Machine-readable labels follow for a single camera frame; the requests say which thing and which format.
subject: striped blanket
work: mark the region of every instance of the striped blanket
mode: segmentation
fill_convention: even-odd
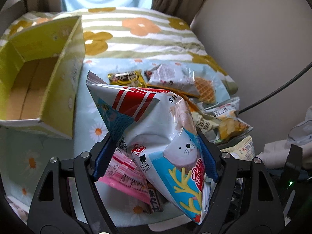
[[[232,78],[207,55],[186,22],[154,10],[109,7],[58,14],[28,12],[5,31],[0,46],[24,28],[73,15],[82,15],[86,58],[144,58],[208,64],[230,95],[238,89]]]

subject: bedding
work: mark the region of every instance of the bedding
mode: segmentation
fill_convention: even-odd
[[[5,31],[0,39],[0,48],[15,32],[72,15],[82,15],[86,47],[76,99],[74,139],[50,138],[44,134],[0,128],[0,166],[6,193],[26,206],[30,206],[36,185],[51,157],[58,156],[61,160],[75,158],[81,152],[89,151],[107,133],[85,86],[89,70],[106,78],[108,73],[117,72],[114,69],[149,68],[154,59],[171,60],[173,66],[188,63],[194,69],[208,68],[208,64],[217,72],[230,94],[237,91],[235,82],[207,55],[184,21],[148,9],[111,7],[58,14],[29,12]],[[74,179],[70,179],[70,185],[77,217],[85,222]],[[150,224],[182,215],[170,203],[165,205],[162,213],[142,213],[138,210],[141,208],[139,200],[101,182],[96,186],[117,227]]]

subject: yellow-green box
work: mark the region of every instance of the yellow-green box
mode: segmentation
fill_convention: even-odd
[[[13,34],[0,49],[0,125],[72,139],[84,57],[81,16]]]

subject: silver bolt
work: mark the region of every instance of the silver bolt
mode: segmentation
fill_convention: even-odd
[[[90,155],[90,153],[87,151],[81,153],[82,158],[87,158],[89,155]]]
[[[223,157],[224,159],[228,159],[228,158],[230,158],[230,154],[227,153],[227,152],[223,152],[223,153],[222,153],[222,157]]]
[[[51,159],[50,159],[50,162],[51,163],[55,163],[57,161],[57,157],[52,157]]]
[[[260,158],[254,158],[254,162],[255,163],[261,163],[261,159]]]

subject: yellow coral illustration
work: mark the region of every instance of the yellow coral illustration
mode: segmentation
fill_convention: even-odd
[[[176,168],[173,168],[172,170],[168,169],[170,176],[173,178],[173,180],[176,182],[176,184],[179,187],[174,186],[175,193],[178,192],[186,192],[190,193],[191,195],[194,195],[196,199],[198,200],[199,207],[202,208],[202,193],[200,191],[195,192],[188,186],[188,180],[191,177],[191,171],[188,172],[187,176],[185,176],[185,168],[183,167],[181,170],[181,182],[177,180],[176,176]],[[180,205],[185,208],[186,210],[193,212],[195,214],[201,214],[200,210],[197,210],[194,206],[193,198],[188,199],[188,205],[180,201]]]

